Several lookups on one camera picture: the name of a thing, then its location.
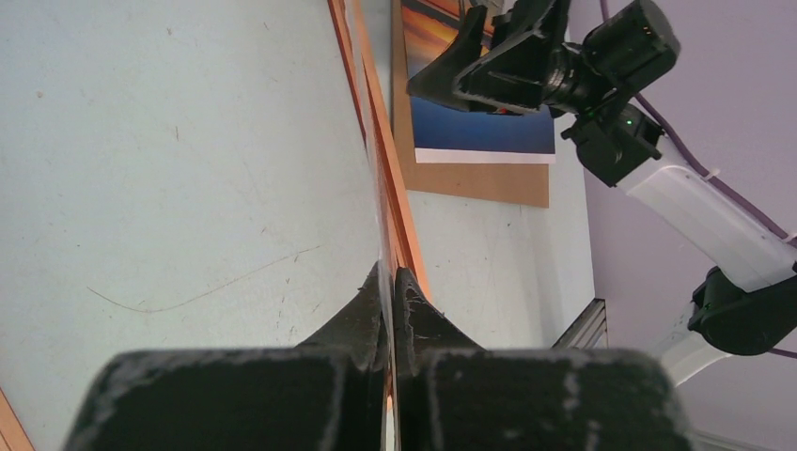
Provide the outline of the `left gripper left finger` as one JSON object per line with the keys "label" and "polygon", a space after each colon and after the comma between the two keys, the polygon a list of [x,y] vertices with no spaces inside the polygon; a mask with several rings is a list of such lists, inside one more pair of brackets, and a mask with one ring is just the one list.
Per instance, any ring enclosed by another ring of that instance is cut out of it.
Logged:
{"label": "left gripper left finger", "polygon": [[381,450],[387,328],[374,266],[290,348],[137,350],[90,385],[68,450]]}

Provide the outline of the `sunset photo print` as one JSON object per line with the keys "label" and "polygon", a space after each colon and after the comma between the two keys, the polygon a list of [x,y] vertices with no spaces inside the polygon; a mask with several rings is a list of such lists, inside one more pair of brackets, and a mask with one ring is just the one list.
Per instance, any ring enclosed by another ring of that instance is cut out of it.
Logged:
{"label": "sunset photo print", "polygon": [[[425,70],[454,41],[470,8],[487,10],[480,54],[492,44],[491,19],[507,11],[503,1],[401,1],[407,77]],[[555,161],[555,124],[543,110],[527,116],[462,112],[409,96],[418,163],[550,164]]]}

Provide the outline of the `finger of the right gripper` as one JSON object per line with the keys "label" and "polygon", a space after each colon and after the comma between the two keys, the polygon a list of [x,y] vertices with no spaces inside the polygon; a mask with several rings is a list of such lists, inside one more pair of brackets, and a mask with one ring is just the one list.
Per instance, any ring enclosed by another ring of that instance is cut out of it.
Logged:
{"label": "finger of the right gripper", "polygon": [[487,12],[486,6],[467,10],[458,34],[449,46],[408,80],[407,93],[411,97],[461,112],[489,111],[488,106],[458,97],[454,92],[455,78],[480,58]]}
{"label": "finger of the right gripper", "polygon": [[537,112],[563,77],[569,9],[569,1],[517,1],[494,17],[489,51],[455,78],[455,94],[513,114]]}

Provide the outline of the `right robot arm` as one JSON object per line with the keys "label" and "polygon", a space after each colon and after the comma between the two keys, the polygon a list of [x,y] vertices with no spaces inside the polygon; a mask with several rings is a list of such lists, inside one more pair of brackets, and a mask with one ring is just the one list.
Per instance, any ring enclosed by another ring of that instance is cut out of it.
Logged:
{"label": "right robot arm", "polygon": [[632,1],[580,43],[565,39],[566,1],[519,1],[492,22],[469,8],[446,49],[407,91],[467,113],[571,114],[562,137],[580,164],[653,210],[712,261],[678,320],[651,351],[683,383],[730,356],[771,352],[796,326],[796,239],[707,168],[641,100],[680,43],[663,11]]}

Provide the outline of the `wooden picture frame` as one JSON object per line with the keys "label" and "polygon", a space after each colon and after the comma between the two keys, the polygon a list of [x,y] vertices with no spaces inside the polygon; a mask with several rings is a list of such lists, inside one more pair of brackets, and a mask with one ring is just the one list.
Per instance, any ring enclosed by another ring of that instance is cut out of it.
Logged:
{"label": "wooden picture frame", "polygon": [[417,238],[387,1],[1,5],[1,446],[143,349],[289,346]]}

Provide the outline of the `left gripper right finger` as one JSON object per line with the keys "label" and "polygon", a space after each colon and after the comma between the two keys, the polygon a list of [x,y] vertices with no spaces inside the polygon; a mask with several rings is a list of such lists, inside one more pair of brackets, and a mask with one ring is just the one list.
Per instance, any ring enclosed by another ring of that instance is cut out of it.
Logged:
{"label": "left gripper right finger", "polygon": [[634,350],[487,350],[397,271],[400,450],[694,450],[663,368]]}

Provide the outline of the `brown cardboard backing board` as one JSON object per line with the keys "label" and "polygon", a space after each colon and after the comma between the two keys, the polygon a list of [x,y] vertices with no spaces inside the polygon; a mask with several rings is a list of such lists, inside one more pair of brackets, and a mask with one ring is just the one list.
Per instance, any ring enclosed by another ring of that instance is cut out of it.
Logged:
{"label": "brown cardboard backing board", "polygon": [[391,1],[392,132],[400,174],[408,190],[505,202],[547,209],[550,206],[549,166],[546,164],[417,163],[411,100],[405,92],[407,58],[401,7]]}

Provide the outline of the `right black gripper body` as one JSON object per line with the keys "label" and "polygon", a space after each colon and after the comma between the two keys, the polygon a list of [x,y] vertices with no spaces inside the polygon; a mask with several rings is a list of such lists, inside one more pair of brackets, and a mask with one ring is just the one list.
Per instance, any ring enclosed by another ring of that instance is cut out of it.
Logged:
{"label": "right black gripper body", "polygon": [[492,99],[511,111],[547,106],[554,116],[583,113],[614,87],[586,62],[583,46],[565,40],[569,1],[517,1],[492,18]]}

